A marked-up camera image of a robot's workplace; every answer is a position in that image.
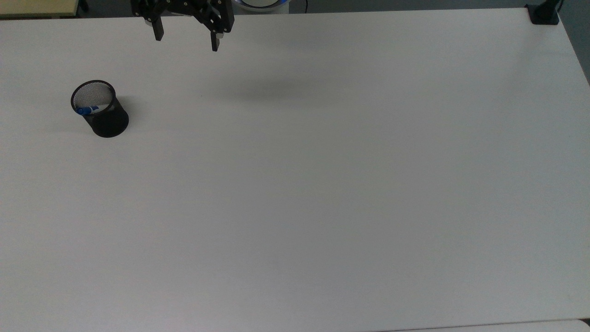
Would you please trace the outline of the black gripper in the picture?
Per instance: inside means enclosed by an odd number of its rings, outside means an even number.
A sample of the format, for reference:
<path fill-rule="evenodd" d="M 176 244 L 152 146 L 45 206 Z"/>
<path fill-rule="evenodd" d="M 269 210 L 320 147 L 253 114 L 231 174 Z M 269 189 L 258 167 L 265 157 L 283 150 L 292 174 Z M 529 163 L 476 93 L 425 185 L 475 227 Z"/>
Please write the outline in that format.
<path fill-rule="evenodd" d="M 164 36 L 164 12 L 194 17 L 211 31 L 212 51 L 218 51 L 224 32 L 231 32 L 235 21 L 230 0 L 131 0 L 130 5 L 131 13 L 145 20 L 157 41 Z"/>

